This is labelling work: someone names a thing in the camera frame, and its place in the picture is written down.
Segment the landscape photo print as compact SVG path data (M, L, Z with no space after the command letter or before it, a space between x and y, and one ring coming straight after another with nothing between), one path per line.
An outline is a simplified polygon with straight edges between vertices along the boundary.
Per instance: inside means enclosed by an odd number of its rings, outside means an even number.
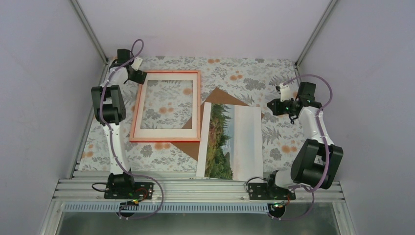
M196 177L246 182L263 178L261 109L214 104L203 124Z

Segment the brown backing board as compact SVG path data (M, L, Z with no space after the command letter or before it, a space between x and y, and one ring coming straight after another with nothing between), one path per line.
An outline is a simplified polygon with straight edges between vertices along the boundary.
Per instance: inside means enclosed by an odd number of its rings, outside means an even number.
M200 140L202 137L205 137L203 133L203 124L207 123L207 118L209 118L212 114L212 107L214 104L225 104L225 105L239 105L244 107L250 107L247 103L243 102L242 100L232 96L231 94L225 92L220 88L215 88L206 98L206 100L201 104L201 112L200 112ZM185 142L172 142L173 146L177 147L180 151L188 155L190 158L198 161L199 159L199 150L200 150L200 142L199 141L185 141Z

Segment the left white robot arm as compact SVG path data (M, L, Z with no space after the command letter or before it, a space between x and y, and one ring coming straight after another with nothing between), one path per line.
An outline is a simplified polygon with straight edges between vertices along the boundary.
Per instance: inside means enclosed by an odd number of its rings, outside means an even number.
M142 59L129 49L118 49L117 58L109 68L109 76L99 86L91 88L95 119L102 125L110 156L110 174L105 186L105 198L130 198L136 184L126 157L123 125L126 108L121 85L131 80L142 82L146 74L139 70Z

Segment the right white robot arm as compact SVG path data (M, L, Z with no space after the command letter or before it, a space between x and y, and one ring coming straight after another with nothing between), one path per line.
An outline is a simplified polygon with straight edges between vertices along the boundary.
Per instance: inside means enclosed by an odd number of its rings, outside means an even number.
M308 185L312 189L328 189L334 181L344 152L327 133L323 105L315 100L315 89L316 84L301 82L296 97L292 97L289 85L281 83L276 87L280 98L267 103L274 116L288 115L291 124L298 120L306 138L291 168L273 172L273 181L265 186L270 199L278 199L284 188Z

